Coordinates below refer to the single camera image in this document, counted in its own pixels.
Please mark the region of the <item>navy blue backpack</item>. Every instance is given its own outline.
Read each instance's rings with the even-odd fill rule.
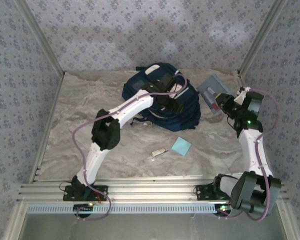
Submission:
[[[122,91],[124,100],[128,100],[134,96],[147,83],[154,83],[167,74],[173,76],[177,73],[181,73],[171,64],[161,62],[154,63],[149,67],[137,67],[136,69],[142,70],[124,84]],[[185,84],[185,80],[181,76],[175,77],[175,81],[180,85],[180,88]],[[189,80],[187,80],[185,90],[173,97],[183,103],[183,109],[180,113],[173,113],[154,102],[151,107],[139,113],[143,118],[135,117],[131,125],[134,120],[137,120],[139,122],[150,121],[172,132],[195,129],[195,126],[199,124],[201,116],[198,92],[189,83]]]

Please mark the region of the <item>patterned wallpaper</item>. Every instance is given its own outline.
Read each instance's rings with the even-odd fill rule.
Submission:
[[[288,187],[300,226],[300,0],[288,0],[245,76],[247,86],[268,89],[281,108],[278,127],[265,140],[272,168]],[[274,122],[275,107],[263,102],[264,128]]]
[[[0,239],[59,82],[13,0],[0,0]]]
[[[273,0],[27,0],[66,72],[238,69]]]

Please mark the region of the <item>marble surface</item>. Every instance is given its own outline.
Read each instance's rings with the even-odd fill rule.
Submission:
[[[232,74],[212,69],[182,69],[193,86],[217,74],[233,92],[238,85]],[[66,73],[57,100],[46,151],[38,180],[71,179],[82,159],[72,142],[72,132],[95,118],[98,110],[112,109],[124,100],[124,83],[135,71]],[[243,154],[236,133],[220,112],[213,115],[200,96],[201,118],[195,130],[171,132],[151,123],[126,124],[121,141],[104,159],[96,178],[215,175],[243,170]],[[80,130],[76,139],[85,154],[91,144],[91,128]],[[181,137],[192,144],[185,157],[171,150]],[[160,148],[168,153],[152,161],[150,153]]]

